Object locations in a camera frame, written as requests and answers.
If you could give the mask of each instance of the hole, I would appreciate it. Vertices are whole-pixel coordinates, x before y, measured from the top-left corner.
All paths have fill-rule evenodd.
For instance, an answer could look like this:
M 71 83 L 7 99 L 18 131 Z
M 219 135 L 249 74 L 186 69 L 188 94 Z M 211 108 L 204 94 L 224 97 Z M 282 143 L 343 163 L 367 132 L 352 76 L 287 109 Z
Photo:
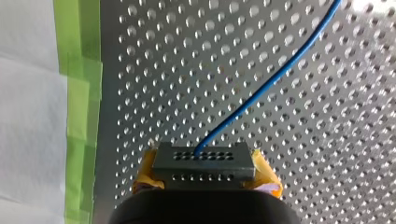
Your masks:
M 233 175 L 227 175 L 227 181 L 232 181 L 233 180 Z
M 395 15 L 395 9 L 392 7 L 392 8 L 390 8 L 389 9 L 389 11 L 388 11 L 388 17 L 393 17 Z
M 152 59 L 152 58 L 153 58 L 152 51 L 151 51 L 150 49 L 146 49 L 146 51 L 145 51 L 145 57 L 146 57 L 146 59 Z
M 259 29 L 263 29 L 265 27 L 265 21 L 260 20 L 258 26 L 259 26 Z
M 139 5 L 142 7 L 146 4 L 146 0 L 139 0 Z
M 279 18 L 279 10 L 277 9 L 272 10 L 270 17 L 271 17 L 271 21 L 276 21 L 277 18 Z
M 221 47 L 221 54 L 222 55 L 227 54 L 229 52 L 230 52 L 230 46 L 224 45 L 223 47 Z
M 244 59 L 248 56 L 248 49 L 242 49 L 241 52 L 239 52 L 239 55 L 241 56 L 241 59 Z
M 235 13 L 239 10 L 239 4 L 237 2 L 231 2 L 230 13 Z
M 340 45 L 345 45 L 348 42 L 349 38 L 347 36 L 340 37 Z
M 238 18 L 238 25 L 242 25 L 242 24 L 244 24 L 245 23 L 245 17 L 243 17 L 243 16 L 240 16 L 239 18 Z
M 190 6 L 195 6 L 198 4 L 198 0 L 189 0 Z
M 294 13 L 292 16 L 291 16 L 291 25 L 295 25 L 295 24 L 297 24 L 297 22 L 299 22 L 300 21 L 300 14 L 299 13 Z
M 328 4 L 329 0 L 319 0 L 319 5 L 323 7 L 324 5 Z
M 396 56 L 394 56 L 394 55 L 389 55 L 385 61 L 386 61 L 389 65 L 392 65 L 392 64 L 396 63 Z
M 205 24 L 205 28 L 207 31 L 211 31 L 215 29 L 215 23 L 213 21 L 207 21 Z
M 307 7 L 305 8 L 305 14 L 306 14 L 306 15 L 311 15 L 313 12 L 314 12 L 314 7 L 312 7 L 312 6 L 307 6 Z
M 256 41 L 253 43 L 253 49 L 258 49 L 260 47 L 261 43 L 260 41 Z
M 154 11 L 154 9 L 150 8 L 148 10 L 148 19 L 155 20 L 156 17 L 157 17 L 157 13 Z
M 183 14 L 186 8 L 183 5 L 177 7 L 178 14 Z
M 135 36 L 136 35 L 136 28 L 134 26 L 129 26 L 128 29 L 126 30 L 126 33 L 128 36 Z
M 282 65 L 283 63 L 286 62 L 287 59 L 288 59 L 288 57 L 286 57 L 285 55 L 282 55 L 282 56 L 280 56 L 280 58 L 277 62 L 279 63 L 279 65 Z
M 184 48 L 190 47 L 191 45 L 192 45 L 192 39 L 189 38 L 189 37 L 186 37 L 186 38 L 183 40 L 183 46 L 184 46 Z
M 299 32 L 298 32 L 299 36 L 304 36 L 306 35 L 306 29 L 304 27 L 302 27 Z
M 315 29 L 318 26 L 319 22 L 320 22 L 320 18 L 319 17 L 314 18 L 312 20 L 312 28 Z
M 219 7 L 219 0 L 209 0 L 209 8 L 216 9 Z
M 202 31 L 200 31 L 200 30 L 195 31 L 195 38 L 196 39 L 201 38 L 201 36 L 202 36 Z
M 267 52 L 263 52 L 263 53 L 260 54 L 260 56 L 259 56 L 260 63 L 263 63 L 267 59 L 268 59 L 268 53 Z
M 202 50 L 210 50 L 212 48 L 212 45 L 210 44 L 209 41 L 205 41 L 204 44 L 202 44 Z
M 166 7 L 166 5 L 165 5 L 165 2 L 164 2 L 164 1 L 160 1 L 160 2 L 158 3 L 158 8 L 159 8 L 160 10 L 163 10 L 165 7 Z
M 176 21 L 176 15 L 175 15 L 175 13 L 173 13 L 173 12 L 168 13 L 168 14 L 166 15 L 166 21 L 167 21 L 168 23 L 175 23 L 175 21 Z
M 290 46 L 294 42 L 294 37 L 292 35 L 288 35 L 285 38 L 285 46 Z
M 273 46 L 273 53 L 278 53 L 279 51 L 280 51 L 280 46 L 279 45 Z
M 219 21 L 224 21 L 224 19 L 225 19 L 224 12 L 220 12 L 219 15 L 218 15 L 218 20 Z
M 226 35 L 232 34 L 234 30 L 235 30 L 235 27 L 233 27 L 233 25 L 230 23 L 225 26 L 225 34 Z
M 167 35 L 165 36 L 165 43 L 166 43 L 166 44 L 172 44 L 173 42 L 174 42 L 173 36 L 170 35 L 170 34 L 167 34 Z
M 155 33 L 152 30 L 148 30 L 146 32 L 146 39 L 147 40 L 153 40 L 155 38 Z
M 264 1 L 262 2 L 262 4 L 263 4 L 265 7 L 269 7 L 269 6 L 271 5 L 271 0 L 264 0 Z
M 343 24 L 340 21 L 336 21 L 333 25 L 332 25 L 332 31 L 335 32 L 339 32 L 343 29 Z
M 375 31 L 374 38 L 375 39 L 383 39 L 385 37 L 385 32 L 377 30 Z
M 329 43 L 325 46 L 326 53 L 333 53 L 335 50 L 335 46 L 332 43 Z
M 361 49 L 365 49 L 369 46 L 369 42 L 367 40 L 362 40 L 360 43 Z
M 353 29 L 353 35 L 354 35 L 354 36 L 362 35 L 363 32 L 364 32 L 364 29 L 363 29 L 362 27 L 360 27 L 360 26 L 356 26 L 356 27 Z
M 128 7 L 128 14 L 129 14 L 130 16 L 135 16 L 135 15 L 137 14 L 137 8 L 136 8 L 136 6 L 130 5 L 130 6 Z
M 198 9 L 198 17 L 202 18 L 205 15 L 205 10 L 203 8 Z
M 239 37 L 237 37 L 237 38 L 235 38 L 234 40 L 233 40 L 233 45 L 236 47 L 236 46 L 238 46 L 238 45 L 240 45 L 241 44 L 241 39 L 239 38 Z
M 267 42 L 267 43 L 268 43 L 269 41 L 271 41 L 273 38 L 274 38 L 274 32 L 272 32 L 272 31 L 267 32 L 267 33 L 265 34 L 265 36 L 264 36 L 265 42 Z
M 298 63 L 298 67 L 300 70 L 305 69 L 308 66 L 308 61 L 305 59 L 302 59 L 299 63 Z
M 286 25 L 284 23 L 279 24 L 277 30 L 282 34 L 286 30 Z
M 187 27 L 192 27 L 195 24 L 195 18 L 194 17 L 188 17 L 186 19 L 186 25 Z
M 255 16 L 257 16 L 257 14 L 259 14 L 259 8 L 257 7 L 257 6 L 253 6 L 253 7 L 251 7 L 250 8 L 250 11 L 249 11 L 249 14 L 250 14 L 250 17 L 255 17 Z
M 252 28 L 247 28 L 245 31 L 245 38 L 251 38 L 254 34 L 254 30 Z

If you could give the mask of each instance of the blue wire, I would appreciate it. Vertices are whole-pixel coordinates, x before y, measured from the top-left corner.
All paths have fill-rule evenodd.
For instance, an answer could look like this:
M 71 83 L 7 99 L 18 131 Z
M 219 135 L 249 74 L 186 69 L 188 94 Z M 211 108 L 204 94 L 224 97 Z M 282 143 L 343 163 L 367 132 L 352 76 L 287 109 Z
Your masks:
M 334 16 L 337 8 L 340 6 L 341 0 L 334 0 L 332 5 L 329 7 L 323 20 L 319 23 L 315 31 L 306 40 L 302 47 L 291 56 L 291 58 L 273 75 L 271 76 L 262 86 L 260 86 L 242 105 L 240 105 L 229 117 L 227 117 L 221 124 L 219 124 L 212 132 L 210 132 L 195 148 L 194 155 L 199 156 L 200 152 L 204 147 L 212 141 L 212 139 L 226 128 L 233 120 L 242 115 L 246 109 L 248 109 L 252 104 L 254 104 L 271 86 L 275 84 L 289 69 L 291 69 L 296 62 L 298 62 L 303 55 L 309 51 L 309 49 L 314 45 L 315 41 L 318 39 L 320 33 L 329 24 L 332 17 Z

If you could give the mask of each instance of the gray metal panel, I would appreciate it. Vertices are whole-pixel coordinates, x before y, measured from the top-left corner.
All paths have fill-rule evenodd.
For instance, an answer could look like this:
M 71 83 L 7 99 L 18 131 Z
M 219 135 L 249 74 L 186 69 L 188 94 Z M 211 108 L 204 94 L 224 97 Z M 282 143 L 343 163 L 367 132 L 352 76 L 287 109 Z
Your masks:
M 131 195 L 150 138 L 196 145 L 330 3 L 103 0 L 94 223 Z M 304 223 L 395 222 L 395 7 L 344 1 L 304 59 L 213 142 L 260 147 Z

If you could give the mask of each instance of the green tape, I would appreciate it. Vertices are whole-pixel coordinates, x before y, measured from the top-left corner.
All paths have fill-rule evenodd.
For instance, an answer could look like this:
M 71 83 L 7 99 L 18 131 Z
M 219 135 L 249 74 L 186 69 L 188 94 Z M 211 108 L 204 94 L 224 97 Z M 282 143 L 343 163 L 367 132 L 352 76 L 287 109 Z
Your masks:
M 67 137 L 87 140 L 89 97 L 88 82 L 71 77 L 67 79 Z
M 102 63 L 100 0 L 54 0 L 60 73 L 68 76 L 65 223 L 92 223 Z

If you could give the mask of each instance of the white surface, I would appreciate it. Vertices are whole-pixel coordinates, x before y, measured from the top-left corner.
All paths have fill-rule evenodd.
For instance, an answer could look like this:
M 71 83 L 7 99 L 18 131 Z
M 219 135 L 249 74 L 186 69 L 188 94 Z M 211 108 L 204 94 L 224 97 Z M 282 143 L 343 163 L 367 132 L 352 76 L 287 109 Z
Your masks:
M 0 223 L 4 224 L 56 224 L 63 223 L 63 217 L 56 216 L 48 211 L 43 211 L 20 203 L 13 203 L 0 199 Z
M 52 0 L 0 0 L 0 57 L 59 71 Z
M 0 223 L 63 223 L 66 116 L 66 77 L 0 58 Z

